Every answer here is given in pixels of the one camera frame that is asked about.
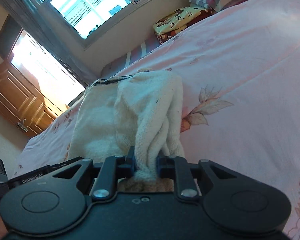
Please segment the window frame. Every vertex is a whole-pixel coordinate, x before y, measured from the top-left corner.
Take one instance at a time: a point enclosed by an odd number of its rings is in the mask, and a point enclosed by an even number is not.
[[[77,30],[63,17],[63,15],[51,4],[52,0],[35,0],[38,6],[42,6],[45,9],[52,12],[54,16],[61,21],[71,32],[71,34],[76,38],[76,40],[83,46],[84,49],[87,49],[92,43],[94,43],[98,38],[100,38],[105,32],[110,30],[114,25],[119,23],[125,17],[130,15],[135,10],[139,9],[141,6],[150,2],[151,0],[129,0],[129,4],[118,11],[116,14],[112,15],[108,20],[101,24],[92,34],[87,38],[83,38]]]

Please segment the bed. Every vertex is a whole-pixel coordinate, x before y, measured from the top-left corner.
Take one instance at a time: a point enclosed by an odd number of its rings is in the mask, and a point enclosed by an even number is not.
[[[182,77],[188,162],[210,159],[282,190],[292,204],[284,232],[300,240],[300,0],[249,0],[223,10],[116,76],[144,68]],[[228,107],[191,124],[199,100],[212,96]],[[80,104],[29,141],[14,176],[67,159]]]

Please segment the leaf print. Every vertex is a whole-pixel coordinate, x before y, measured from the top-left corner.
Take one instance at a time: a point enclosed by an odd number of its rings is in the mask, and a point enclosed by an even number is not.
[[[208,125],[208,121],[204,117],[203,114],[199,114],[199,113],[191,114],[191,115],[189,115],[187,117],[187,119],[189,120],[189,123],[191,125],[199,125],[199,124],[206,124],[206,125]]]
[[[182,122],[181,122],[181,132],[189,130],[191,125],[199,125],[199,124],[206,124],[208,125],[208,121],[204,115],[214,114],[219,112],[219,110],[226,108],[228,106],[233,106],[232,103],[224,100],[220,100],[217,95],[221,91],[221,89],[217,92],[213,92],[208,89],[208,86],[205,88],[201,88],[199,93],[199,102],[200,104],[197,105],[191,112],[185,116],[182,110]]]
[[[65,155],[65,157],[64,157],[64,159],[63,159],[64,162],[67,160],[68,155],[69,155],[69,152],[66,152],[66,155]]]
[[[201,90],[200,90],[199,102],[201,104],[208,99],[208,97],[206,96],[206,91],[205,90],[206,90],[206,88],[201,88]]]
[[[66,113],[65,121],[70,117],[70,114],[71,114],[71,109],[69,109],[69,111]]]
[[[226,108],[228,106],[233,106],[232,103],[227,102],[227,101],[222,101],[222,100],[216,100],[216,101],[212,101],[209,104],[203,106],[201,109],[197,110],[197,113],[200,114],[214,114],[219,112],[219,110]]]
[[[70,118],[70,119],[68,120],[68,123],[67,123],[67,126],[66,126],[66,127],[68,127],[68,126],[70,125],[71,122],[72,122],[72,119]]]
[[[56,132],[58,131],[59,126],[60,126],[60,123],[58,122],[58,123],[56,124],[56,126],[54,127],[53,133],[56,133]]]

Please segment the wooden door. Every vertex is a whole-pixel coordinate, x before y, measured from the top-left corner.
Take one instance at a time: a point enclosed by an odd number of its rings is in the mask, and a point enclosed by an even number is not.
[[[26,135],[43,132],[61,111],[43,96],[10,62],[0,65],[0,112],[14,125],[23,123]]]

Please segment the white towel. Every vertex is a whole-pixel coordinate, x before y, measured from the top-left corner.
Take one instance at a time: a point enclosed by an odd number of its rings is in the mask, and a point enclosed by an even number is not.
[[[68,158],[100,163],[135,146],[138,170],[121,189],[169,190],[166,181],[156,178],[156,157],[161,149],[166,156],[184,156],[179,140],[182,97],[181,77],[169,71],[96,81],[85,92]]]

